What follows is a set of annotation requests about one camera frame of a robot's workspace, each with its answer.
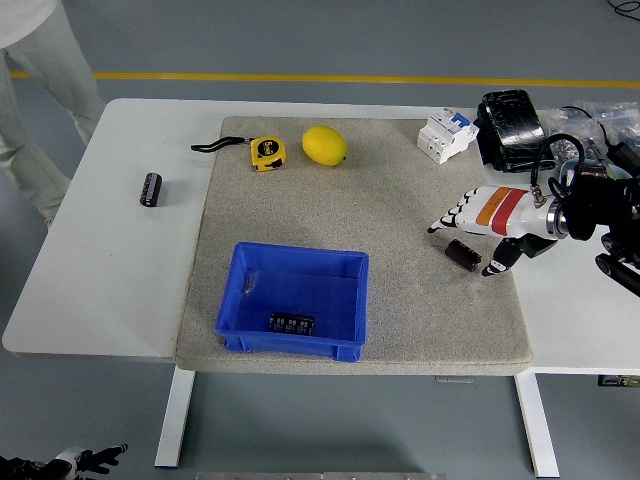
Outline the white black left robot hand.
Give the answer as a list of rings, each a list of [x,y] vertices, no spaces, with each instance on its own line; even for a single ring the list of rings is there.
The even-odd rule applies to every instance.
[[[84,479],[83,474],[86,472],[107,475],[119,464],[119,456],[127,450],[127,444],[119,444],[99,451],[74,446],[59,453],[54,461],[58,466],[66,469],[62,479]]]

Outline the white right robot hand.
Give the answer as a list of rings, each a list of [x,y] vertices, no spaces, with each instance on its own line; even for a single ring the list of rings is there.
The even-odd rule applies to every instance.
[[[533,258],[559,240],[548,225],[550,207],[550,203],[535,207],[533,194],[523,189],[481,186],[466,192],[428,232],[457,228],[498,238],[500,243],[482,271],[485,277],[493,276],[510,270],[523,254]]]

